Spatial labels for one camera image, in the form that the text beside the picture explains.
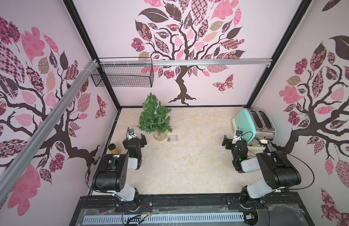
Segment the small green christmas tree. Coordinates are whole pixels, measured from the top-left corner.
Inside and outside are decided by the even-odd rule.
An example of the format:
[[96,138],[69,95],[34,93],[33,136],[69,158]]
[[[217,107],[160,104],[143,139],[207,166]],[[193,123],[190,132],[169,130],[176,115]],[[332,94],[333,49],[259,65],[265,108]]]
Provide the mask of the small green christmas tree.
[[148,134],[153,133],[156,141],[165,141],[168,133],[173,131],[171,111],[171,108],[162,106],[161,101],[154,94],[149,93],[142,103],[138,128]]

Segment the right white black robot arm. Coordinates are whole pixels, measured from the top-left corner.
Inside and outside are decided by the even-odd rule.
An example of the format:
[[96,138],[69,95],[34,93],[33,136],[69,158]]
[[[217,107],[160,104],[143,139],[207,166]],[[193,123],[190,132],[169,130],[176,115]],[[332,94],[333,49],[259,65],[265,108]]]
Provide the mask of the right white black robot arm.
[[251,173],[260,171],[262,177],[251,185],[241,189],[239,203],[244,209],[251,209],[262,198],[277,190],[298,191],[309,188],[315,182],[315,174],[312,169],[312,182],[301,188],[293,188],[301,184],[302,178],[299,171],[288,160],[286,152],[274,151],[257,153],[254,157],[248,157],[248,143],[242,136],[234,138],[223,137],[222,146],[231,151],[232,164],[238,173]]

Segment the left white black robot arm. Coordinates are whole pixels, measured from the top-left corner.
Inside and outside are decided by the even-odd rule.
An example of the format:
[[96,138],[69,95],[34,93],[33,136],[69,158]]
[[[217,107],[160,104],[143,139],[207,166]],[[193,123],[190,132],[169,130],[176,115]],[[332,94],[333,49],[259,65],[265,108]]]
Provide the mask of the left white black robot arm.
[[93,192],[110,194],[117,198],[121,204],[128,204],[129,211],[137,211],[140,208],[140,197],[138,189],[126,182],[127,171],[139,170],[142,165],[141,149],[147,145],[145,135],[137,137],[134,130],[123,141],[127,150],[125,154],[105,154],[96,161],[98,166],[89,184],[88,167],[84,181],[86,186]]

